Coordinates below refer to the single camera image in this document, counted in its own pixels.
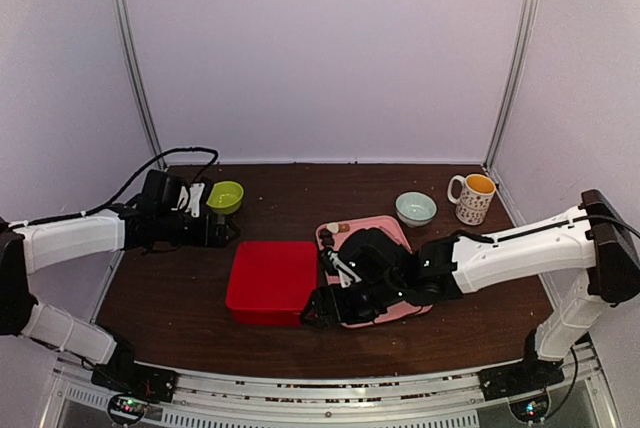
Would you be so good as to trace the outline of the red tin box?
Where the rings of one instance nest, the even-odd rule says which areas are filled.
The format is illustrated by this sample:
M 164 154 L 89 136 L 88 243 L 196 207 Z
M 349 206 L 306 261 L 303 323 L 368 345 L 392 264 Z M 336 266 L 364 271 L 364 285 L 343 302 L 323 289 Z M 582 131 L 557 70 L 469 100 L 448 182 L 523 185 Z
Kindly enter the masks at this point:
M 239 324 L 252 326 L 298 327 L 300 311 L 296 310 L 248 310 L 229 309 L 232 319 Z

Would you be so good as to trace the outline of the red tin lid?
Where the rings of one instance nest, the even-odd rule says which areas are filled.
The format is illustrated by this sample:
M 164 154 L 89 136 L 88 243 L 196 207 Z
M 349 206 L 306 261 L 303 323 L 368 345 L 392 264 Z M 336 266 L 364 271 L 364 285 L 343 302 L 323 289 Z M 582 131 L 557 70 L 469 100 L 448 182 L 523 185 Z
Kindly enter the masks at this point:
M 313 243 L 247 241 L 235 253 L 226 306 L 237 313 L 299 313 L 316 287 Z

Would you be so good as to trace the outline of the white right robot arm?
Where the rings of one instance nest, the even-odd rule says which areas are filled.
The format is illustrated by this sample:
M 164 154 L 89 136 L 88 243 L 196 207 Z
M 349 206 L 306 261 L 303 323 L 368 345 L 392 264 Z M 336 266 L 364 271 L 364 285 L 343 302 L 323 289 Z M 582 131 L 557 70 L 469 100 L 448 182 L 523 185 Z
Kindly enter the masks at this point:
M 314 289 L 300 320 L 319 328 L 374 323 L 401 302 L 432 306 L 513 279 L 576 269 L 571 291 L 530 333 L 513 367 L 513 381 L 530 390 L 607 306 L 638 296 L 638 236 L 598 190 L 583 192 L 578 206 L 541 222 L 487 235 L 458 230 L 417 251 L 380 228 L 357 230 L 341 244 L 322 229 L 319 261 L 340 280 Z

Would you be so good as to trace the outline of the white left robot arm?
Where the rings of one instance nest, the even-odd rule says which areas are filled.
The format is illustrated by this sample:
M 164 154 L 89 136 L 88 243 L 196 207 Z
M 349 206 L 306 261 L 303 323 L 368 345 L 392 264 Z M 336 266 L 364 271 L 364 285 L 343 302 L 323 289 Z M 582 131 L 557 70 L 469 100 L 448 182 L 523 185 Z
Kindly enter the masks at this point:
M 40 342 L 91 364 L 123 392 L 137 390 L 144 372 L 133 351 L 107 329 L 41 299 L 33 280 L 58 268 L 77 268 L 129 250 L 223 248 L 240 231 L 230 220 L 244 198 L 234 181 L 192 182 L 164 171 L 147 173 L 129 201 L 50 219 L 1 223 L 1 333 Z

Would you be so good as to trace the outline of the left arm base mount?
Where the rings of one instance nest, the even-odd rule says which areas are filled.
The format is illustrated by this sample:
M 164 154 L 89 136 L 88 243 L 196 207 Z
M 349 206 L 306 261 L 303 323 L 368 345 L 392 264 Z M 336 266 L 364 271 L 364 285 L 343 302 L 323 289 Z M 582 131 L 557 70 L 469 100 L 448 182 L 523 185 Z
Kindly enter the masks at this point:
M 118 393 L 134 395 L 152 403 L 173 400 L 178 373 L 173 370 L 134 363 L 132 368 L 117 372 L 107 365 L 93 369 L 91 383 Z

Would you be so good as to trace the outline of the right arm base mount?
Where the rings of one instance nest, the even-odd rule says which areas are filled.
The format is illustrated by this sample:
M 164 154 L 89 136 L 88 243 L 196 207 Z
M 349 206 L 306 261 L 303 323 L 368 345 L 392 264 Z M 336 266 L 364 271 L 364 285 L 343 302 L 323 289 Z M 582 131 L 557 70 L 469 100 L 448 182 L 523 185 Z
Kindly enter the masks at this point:
M 528 371 L 516 363 L 483 369 L 478 373 L 478 378 L 484 399 L 492 401 L 543 390 L 563 382 L 565 376 L 559 367 Z

